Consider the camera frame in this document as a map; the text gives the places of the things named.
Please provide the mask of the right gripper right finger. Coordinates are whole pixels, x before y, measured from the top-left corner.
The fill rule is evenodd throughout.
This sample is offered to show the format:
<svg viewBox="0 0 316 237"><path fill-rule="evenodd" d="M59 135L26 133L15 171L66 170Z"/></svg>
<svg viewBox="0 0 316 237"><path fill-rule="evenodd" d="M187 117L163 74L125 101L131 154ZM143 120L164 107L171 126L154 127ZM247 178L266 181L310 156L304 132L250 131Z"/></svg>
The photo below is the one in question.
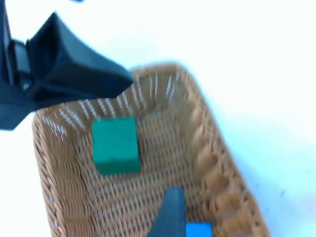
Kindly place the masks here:
<svg viewBox="0 0 316 237"><path fill-rule="evenodd" d="M165 190L158 215L147 236L186 236L186 201L182 187L170 187Z"/></svg>

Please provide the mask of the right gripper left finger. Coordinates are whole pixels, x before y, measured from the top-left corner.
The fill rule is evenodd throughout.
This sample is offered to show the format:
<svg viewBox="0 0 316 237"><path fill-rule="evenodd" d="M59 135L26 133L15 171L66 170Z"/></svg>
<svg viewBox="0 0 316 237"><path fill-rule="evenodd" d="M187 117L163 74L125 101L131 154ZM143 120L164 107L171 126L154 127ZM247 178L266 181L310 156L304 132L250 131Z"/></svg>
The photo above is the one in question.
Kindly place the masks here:
<svg viewBox="0 0 316 237"><path fill-rule="evenodd" d="M26 49L33 82L25 95L37 108L116 98L134 82L127 69L83 43L55 12L27 41Z"/></svg>

